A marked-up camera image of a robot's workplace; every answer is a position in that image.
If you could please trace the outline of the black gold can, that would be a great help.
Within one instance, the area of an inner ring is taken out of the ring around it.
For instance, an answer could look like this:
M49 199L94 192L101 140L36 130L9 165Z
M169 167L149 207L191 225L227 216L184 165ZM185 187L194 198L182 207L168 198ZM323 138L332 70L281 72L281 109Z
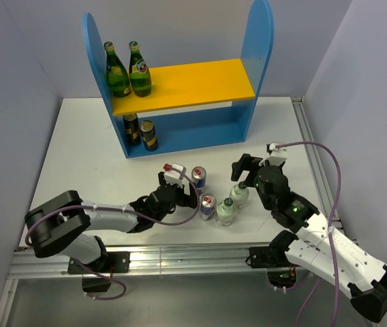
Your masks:
M141 143L141 139L137 114L123 115L123 124L128 142L132 146L139 145Z
M150 120L143 120L140 123L139 128L145 149L148 151L155 151L158 148L158 141L153 122Z

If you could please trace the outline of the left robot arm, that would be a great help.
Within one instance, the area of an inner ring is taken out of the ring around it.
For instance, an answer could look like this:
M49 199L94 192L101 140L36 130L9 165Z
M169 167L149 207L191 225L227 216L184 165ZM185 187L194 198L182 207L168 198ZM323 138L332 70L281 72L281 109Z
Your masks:
M188 190L184 182L188 181ZM25 243L37 258L62 254L73 265L104 272L113 264L102 239L92 230L135 234L165 225L177 207L200 209L199 191L186 173L168 166L159 173L159 187L147 196L123 205L102 205L83 200L77 191L65 191L25 215Z

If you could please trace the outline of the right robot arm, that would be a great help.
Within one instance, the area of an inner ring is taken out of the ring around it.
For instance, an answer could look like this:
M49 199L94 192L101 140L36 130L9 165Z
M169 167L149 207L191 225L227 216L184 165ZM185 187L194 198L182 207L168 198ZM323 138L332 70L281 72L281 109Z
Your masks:
M288 262L338 285L353 308L380 322L387 312L387 263L373 257L334 226L310 201L290 189L281 166L272 159L243 154L232 163L232 181L242 172L256 189L263 207L284 230L270 242L277 265Z

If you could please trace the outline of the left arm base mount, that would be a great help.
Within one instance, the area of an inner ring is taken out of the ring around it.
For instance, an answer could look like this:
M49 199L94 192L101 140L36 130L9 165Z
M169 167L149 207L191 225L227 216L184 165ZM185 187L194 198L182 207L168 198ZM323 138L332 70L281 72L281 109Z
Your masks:
M130 252L109 252L103 259L102 265L83 264L75 259L70 259L67 274L73 277L81 277L81 286L85 296L95 300L114 300L126 293L126 285L118 280L115 275L129 272ZM121 293L107 296L105 293L111 286L120 286Z

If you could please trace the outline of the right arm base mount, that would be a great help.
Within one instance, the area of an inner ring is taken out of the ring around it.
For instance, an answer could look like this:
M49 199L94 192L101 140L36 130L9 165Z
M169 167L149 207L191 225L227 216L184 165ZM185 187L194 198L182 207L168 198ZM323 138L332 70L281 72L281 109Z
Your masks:
M295 266L273 247L250 247L245 263L252 269L265 269L268 282L274 287L288 288L296 283Z

